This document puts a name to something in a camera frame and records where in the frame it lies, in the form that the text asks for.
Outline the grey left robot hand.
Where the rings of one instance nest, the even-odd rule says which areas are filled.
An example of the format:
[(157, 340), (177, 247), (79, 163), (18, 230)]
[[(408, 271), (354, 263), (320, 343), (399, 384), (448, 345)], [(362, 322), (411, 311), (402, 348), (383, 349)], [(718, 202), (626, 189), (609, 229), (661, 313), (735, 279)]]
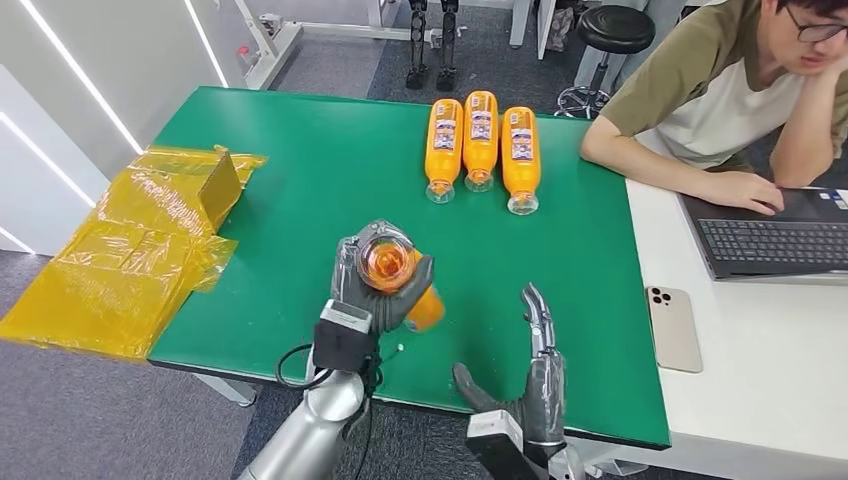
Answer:
[(444, 316), (433, 267), (434, 259), (418, 251), (399, 227), (374, 220), (338, 242), (331, 298), (371, 313), (373, 333), (404, 322), (424, 331)]

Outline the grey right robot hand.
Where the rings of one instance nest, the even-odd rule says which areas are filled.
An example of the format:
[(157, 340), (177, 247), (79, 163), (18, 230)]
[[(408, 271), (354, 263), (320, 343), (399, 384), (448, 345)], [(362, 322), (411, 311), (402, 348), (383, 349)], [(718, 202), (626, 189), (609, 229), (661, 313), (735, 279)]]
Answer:
[(505, 410), (523, 430), (524, 440), (536, 445), (557, 445), (565, 441), (565, 361), (556, 347), (550, 308), (533, 283), (521, 292), (530, 327), (531, 360), (524, 393), (513, 400), (499, 401), (479, 387), (466, 365), (452, 366), (454, 384), (466, 402), (478, 413)]

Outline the person's left hand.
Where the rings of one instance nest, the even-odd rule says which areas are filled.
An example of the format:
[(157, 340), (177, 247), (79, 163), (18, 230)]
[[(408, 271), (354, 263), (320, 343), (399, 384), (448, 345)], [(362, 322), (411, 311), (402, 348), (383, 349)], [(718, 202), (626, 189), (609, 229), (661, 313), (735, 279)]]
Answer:
[(814, 73), (807, 77), (806, 82), (815, 87), (833, 89), (846, 70), (847, 53), (842, 53), (834, 60), (829, 60), (823, 66), (817, 67)]

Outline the person's right hand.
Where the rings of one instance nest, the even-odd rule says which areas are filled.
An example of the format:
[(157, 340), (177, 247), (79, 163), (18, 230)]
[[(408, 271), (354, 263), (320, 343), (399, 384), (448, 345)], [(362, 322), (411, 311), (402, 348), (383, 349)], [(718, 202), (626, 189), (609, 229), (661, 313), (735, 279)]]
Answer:
[(766, 216), (784, 210), (781, 190), (770, 181), (749, 172), (707, 172), (692, 196), (709, 203), (746, 209)]

